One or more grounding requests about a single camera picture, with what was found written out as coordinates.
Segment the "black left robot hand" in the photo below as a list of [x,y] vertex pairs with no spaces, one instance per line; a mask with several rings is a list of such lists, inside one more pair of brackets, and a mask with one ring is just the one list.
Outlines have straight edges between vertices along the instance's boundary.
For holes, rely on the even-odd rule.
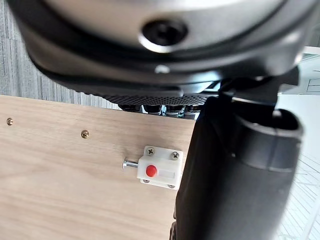
[[270,240],[303,126],[276,109],[298,85],[317,0],[9,0],[32,63],[125,111],[200,111],[175,199],[174,240]]

